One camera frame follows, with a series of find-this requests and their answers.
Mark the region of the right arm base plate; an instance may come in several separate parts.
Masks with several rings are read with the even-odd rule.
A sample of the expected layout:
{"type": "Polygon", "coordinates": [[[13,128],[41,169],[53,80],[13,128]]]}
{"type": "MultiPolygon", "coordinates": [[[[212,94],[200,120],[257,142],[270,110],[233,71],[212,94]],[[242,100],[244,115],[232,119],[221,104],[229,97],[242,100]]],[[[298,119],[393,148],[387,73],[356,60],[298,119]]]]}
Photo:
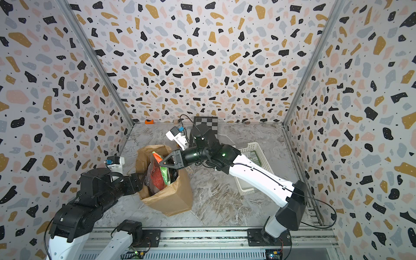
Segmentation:
{"type": "Polygon", "coordinates": [[[247,230],[248,245],[250,247],[284,247],[291,246],[291,235],[288,230],[281,233],[278,238],[274,238],[266,233],[264,229],[253,228],[247,230]]]}

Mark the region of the brown paper bag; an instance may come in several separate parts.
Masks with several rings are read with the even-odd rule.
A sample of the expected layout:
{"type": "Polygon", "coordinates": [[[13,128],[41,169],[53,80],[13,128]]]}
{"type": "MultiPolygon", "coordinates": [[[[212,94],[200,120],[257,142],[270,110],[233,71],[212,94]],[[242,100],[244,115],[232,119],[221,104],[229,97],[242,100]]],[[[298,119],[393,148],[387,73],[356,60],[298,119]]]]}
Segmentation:
{"type": "Polygon", "coordinates": [[[146,146],[137,151],[136,173],[144,177],[138,192],[141,201],[170,217],[190,211],[193,193],[186,170],[168,169],[159,163],[172,152],[166,145],[146,146]]]}

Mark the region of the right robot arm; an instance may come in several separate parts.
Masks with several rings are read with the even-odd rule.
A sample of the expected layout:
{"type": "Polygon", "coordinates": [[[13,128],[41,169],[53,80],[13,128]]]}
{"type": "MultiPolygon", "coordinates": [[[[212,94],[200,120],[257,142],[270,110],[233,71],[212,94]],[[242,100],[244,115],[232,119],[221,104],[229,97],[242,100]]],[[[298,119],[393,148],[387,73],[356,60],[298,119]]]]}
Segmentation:
{"type": "Polygon", "coordinates": [[[174,126],[167,132],[166,137],[180,148],[166,156],[160,166],[180,170],[206,163],[208,167],[237,177],[263,192],[279,206],[262,230],[267,243],[276,241],[285,231],[299,229],[306,209],[307,186],[304,182],[290,182],[258,166],[237,148],[220,143],[207,125],[194,127],[192,145],[189,145],[184,131],[184,128],[174,126]]]}

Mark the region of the clear red condiment packet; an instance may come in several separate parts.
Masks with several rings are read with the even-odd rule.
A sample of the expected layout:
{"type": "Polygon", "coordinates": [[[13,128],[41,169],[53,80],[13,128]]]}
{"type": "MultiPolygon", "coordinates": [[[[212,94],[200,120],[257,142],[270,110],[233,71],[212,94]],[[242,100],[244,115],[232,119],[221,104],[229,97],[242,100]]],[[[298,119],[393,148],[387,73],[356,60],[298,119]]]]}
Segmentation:
{"type": "Polygon", "coordinates": [[[153,154],[150,156],[150,164],[148,165],[145,179],[150,195],[155,195],[166,187],[161,177],[160,165],[155,160],[153,154]]]}

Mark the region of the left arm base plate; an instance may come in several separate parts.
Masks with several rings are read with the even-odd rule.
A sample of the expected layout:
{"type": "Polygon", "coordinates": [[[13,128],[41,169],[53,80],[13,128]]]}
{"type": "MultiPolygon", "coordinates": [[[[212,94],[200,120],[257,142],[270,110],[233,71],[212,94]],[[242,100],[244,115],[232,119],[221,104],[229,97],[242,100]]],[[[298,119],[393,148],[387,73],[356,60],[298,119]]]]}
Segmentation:
{"type": "Polygon", "coordinates": [[[139,230],[129,231],[127,233],[132,238],[131,247],[139,248],[157,248],[159,247],[161,230],[150,229],[150,230],[139,230]]]}

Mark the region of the green soup packet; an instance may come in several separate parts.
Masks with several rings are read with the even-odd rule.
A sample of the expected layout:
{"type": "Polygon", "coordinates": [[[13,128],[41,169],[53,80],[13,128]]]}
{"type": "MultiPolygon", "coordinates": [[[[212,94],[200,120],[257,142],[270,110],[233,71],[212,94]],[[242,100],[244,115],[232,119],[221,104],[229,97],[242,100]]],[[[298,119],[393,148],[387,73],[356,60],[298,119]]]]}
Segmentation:
{"type": "MultiPolygon", "coordinates": [[[[164,159],[164,157],[162,157],[155,151],[153,151],[152,154],[155,160],[157,161],[157,163],[162,162],[162,160],[164,159]]],[[[160,172],[161,172],[161,177],[163,178],[164,184],[170,185],[172,183],[170,170],[167,167],[160,166],[160,172]]]]}
{"type": "Polygon", "coordinates": [[[248,153],[247,157],[254,162],[256,165],[258,166],[262,166],[262,163],[257,155],[257,153],[255,151],[251,151],[248,153]]]}

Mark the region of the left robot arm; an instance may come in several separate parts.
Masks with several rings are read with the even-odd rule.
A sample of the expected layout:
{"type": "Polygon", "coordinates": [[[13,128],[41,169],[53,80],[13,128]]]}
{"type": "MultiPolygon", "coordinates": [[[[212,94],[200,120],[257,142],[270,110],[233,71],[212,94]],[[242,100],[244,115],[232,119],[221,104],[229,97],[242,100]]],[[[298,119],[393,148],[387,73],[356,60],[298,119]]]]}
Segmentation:
{"type": "Polygon", "coordinates": [[[134,195],[143,183],[134,173],[123,175],[108,168],[89,170],[80,175],[80,190],[48,224],[49,239],[44,239],[49,260],[77,260],[93,231],[94,224],[115,206],[122,196],[134,195]]]}

